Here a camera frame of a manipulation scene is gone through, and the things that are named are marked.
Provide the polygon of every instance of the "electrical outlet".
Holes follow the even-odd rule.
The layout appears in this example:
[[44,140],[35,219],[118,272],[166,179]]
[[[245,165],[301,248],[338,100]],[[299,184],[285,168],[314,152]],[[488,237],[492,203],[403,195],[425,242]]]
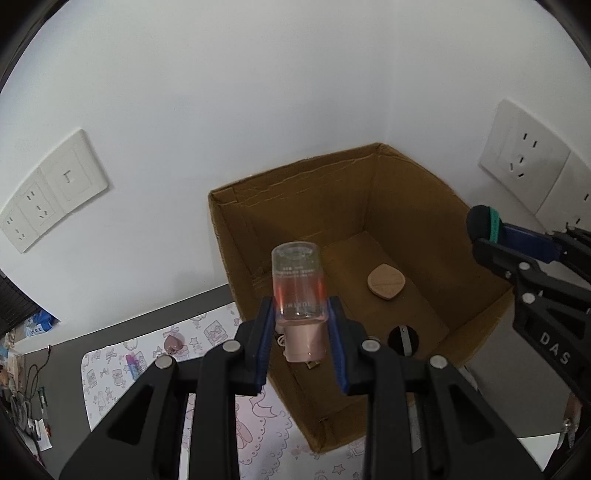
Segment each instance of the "electrical outlet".
[[75,132],[51,152],[41,163],[40,169],[66,213],[108,186],[82,130]]
[[567,225],[591,230],[591,168],[574,152],[536,217],[549,232]]
[[39,235],[47,232],[64,216],[39,170],[33,172],[13,198]]
[[0,229],[20,253],[108,183],[82,130],[45,158],[0,213]]
[[39,234],[27,221],[21,209],[12,201],[0,215],[0,228],[20,253],[26,251],[39,238]]
[[504,99],[496,111],[480,165],[536,213],[560,175],[568,146],[522,108]]

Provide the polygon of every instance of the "pink cartoon pattern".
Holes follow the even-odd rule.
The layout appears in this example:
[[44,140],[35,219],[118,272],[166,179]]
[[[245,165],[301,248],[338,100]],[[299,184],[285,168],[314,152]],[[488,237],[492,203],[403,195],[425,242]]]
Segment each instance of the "pink cartoon pattern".
[[[177,360],[197,358],[233,338],[240,322],[236,305],[231,303],[147,335],[106,346],[104,352],[87,353],[81,359],[80,370],[90,428],[95,428],[134,382],[126,355],[134,357],[142,373],[164,353],[164,340],[175,335],[186,339],[184,348],[175,355]],[[195,395],[190,395],[182,438],[181,480],[188,477],[194,409]],[[323,455],[312,451],[269,383],[257,397],[236,397],[235,411],[242,480],[361,480],[364,440]]]

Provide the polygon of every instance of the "robotic arm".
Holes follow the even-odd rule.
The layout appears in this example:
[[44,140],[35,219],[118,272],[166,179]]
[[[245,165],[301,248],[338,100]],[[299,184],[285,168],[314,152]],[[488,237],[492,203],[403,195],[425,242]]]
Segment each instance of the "robotic arm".
[[[574,445],[565,442],[541,472],[446,358],[435,355],[418,361],[397,354],[369,338],[363,325],[346,318],[339,299],[331,297],[328,328],[337,381],[344,394],[368,398],[365,480],[589,478],[591,292],[547,276],[535,259],[559,260],[590,279],[591,236],[578,229],[539,235],[500,220],[490,227],[496,235],[486,228],[481,229],[484,234],[471,232],[474,258],[513,284],[515,330],[583,404]],[[82,443],[60,480],[84,478],[97,451],[109,462],[94,463],[93,477],[178,478],[190,393],[196,393],[196,408],[189,478],[198,478],[199,471],[199,478],[238,480],[234,398],[260,393],[273,331],[273,300],[266,297],[255,320],[241,324],[234,340],[204,357],[179,364],[170,356],[159,357]],[[421,448],[414,453],[408,393],[417,403],[421,434]]]

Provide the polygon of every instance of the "wall socket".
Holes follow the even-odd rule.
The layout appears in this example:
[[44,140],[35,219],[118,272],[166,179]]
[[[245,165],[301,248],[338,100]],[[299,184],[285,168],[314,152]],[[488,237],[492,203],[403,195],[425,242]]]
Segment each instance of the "wall socket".
[[0,229],[25,252],[65,215],[108,186],[82,130],[51,152],[0,212]]
[[536,217],[549,232],[567,226],[591,230],[591,168],[574,152]]
[[570,148],[510,100],[500,102],[480,165],[536,213],[569,156]]

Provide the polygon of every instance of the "small pink bottle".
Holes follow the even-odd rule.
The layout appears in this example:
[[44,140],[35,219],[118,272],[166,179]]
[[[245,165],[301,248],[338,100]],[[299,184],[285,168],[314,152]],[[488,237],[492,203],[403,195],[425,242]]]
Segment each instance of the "small pink bottle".
[[271,253],[275,330],[285,334],[288,362],[312,362],[326,355],[328,319],[324,274],[316,244],[290,242]]

